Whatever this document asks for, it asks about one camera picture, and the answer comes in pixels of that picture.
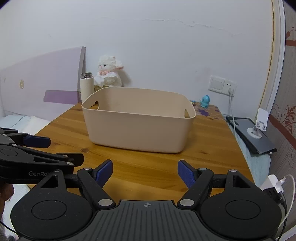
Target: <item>patterned wallpaper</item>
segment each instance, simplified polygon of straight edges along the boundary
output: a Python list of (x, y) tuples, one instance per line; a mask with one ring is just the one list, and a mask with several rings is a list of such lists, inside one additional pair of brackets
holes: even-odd
[[(276, 98), (269, 115), (266, 135), (278, 151), (271, 156), (270, 174), (279, 179), (286, 174), (296, 177), (296, 11), (284, 2), (286, 46), (284, 64)], [(288, 179), (284, 194), (290, 206), (293, 186)], [(296, 225), (296, 205), (288, 216), (286, 230)]]

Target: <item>wooden table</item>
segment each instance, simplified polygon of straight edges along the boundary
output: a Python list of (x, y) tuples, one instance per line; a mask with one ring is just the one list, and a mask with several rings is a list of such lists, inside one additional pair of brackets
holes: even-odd
[[(123, 150), (93, 144), (87, 134), (81, 104), (77, 104), (37, 135), (50, 137), (51, 153), (82, 152), (83, 167), (95, 168), (106, 159), (113, 161), (113, 175), (104, 190), (115, 200), (174, 200), (187, 191), (177, 173), (177, 162), (186, 160), (195, 168), (206, 167), (226, 174), (237, 169), (253, 180), (243, 154), (226, 122), (196, 116), (184, 150), (178, 154)], [(222, 190), (213, 189), (212, 194)]]

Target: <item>lavender headboard panel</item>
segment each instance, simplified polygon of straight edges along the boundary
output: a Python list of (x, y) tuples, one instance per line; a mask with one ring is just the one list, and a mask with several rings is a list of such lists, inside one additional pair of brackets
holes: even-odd
[(37, 56), (0, 71), (5, 111), (52, 121), (78, 103), (85, 47)]

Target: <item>white plush toy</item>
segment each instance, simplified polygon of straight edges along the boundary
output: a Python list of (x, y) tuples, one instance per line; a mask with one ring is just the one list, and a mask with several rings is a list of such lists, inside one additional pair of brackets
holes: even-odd
[(120, 61), (115, 59), (115, 56), (104, 55), (100, 57), (98, 72), (94, 78), (96, 85), (105, 86), (122, 86), (121, 79), (117, 73), (118, 70), (123, 69)]

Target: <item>bottle mouth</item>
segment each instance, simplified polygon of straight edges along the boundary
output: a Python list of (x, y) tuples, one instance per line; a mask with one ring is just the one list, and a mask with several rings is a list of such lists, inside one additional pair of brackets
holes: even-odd
[(87, 78), (91, 78), (91, 77), (92, 77), (92, 72), (87, 72), (87, 73), (81, 74), (82, 79), (87, 79)]

